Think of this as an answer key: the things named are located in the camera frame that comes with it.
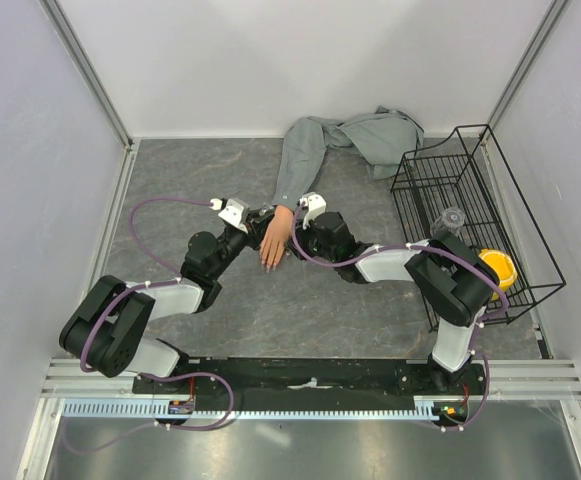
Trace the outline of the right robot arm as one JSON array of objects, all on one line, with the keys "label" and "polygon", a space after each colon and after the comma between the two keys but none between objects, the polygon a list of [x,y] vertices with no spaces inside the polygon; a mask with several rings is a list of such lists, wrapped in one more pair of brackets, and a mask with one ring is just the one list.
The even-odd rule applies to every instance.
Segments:
[{"label": "right robot arm", "polygon": [[312,218],[293,215],[293,253],[330,268],[346,282],[409,282],[438,317],[437,337],[427,360],[428,381],[437,392],[453,392],[464,381],[474,356],[478,319],[492,297],[502,293],[497,273],[449,231],[417,243],[380,245],[355,239],[338,212]]}]

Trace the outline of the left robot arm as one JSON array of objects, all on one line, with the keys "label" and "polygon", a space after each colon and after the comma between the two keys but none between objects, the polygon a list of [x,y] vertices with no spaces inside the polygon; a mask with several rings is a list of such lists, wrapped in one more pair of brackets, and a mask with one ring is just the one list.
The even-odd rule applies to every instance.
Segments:
[{"label": "left robot arm", "polygon": [[128,371],[153,375],[168,393],[189,382],[183,353],[159,339],[144,336],[149,322],[211,307],[222,286],[220,276],[246,247],[259,248],[274,218],[272,207],[251,211],[238,199],[214,199],[211,208],[224,224],[221,235],[193,234],[184,262],[172,280],[126,283],[106,275],[94,284],[59,335],[59,345],[86,372],[108,378]]}]

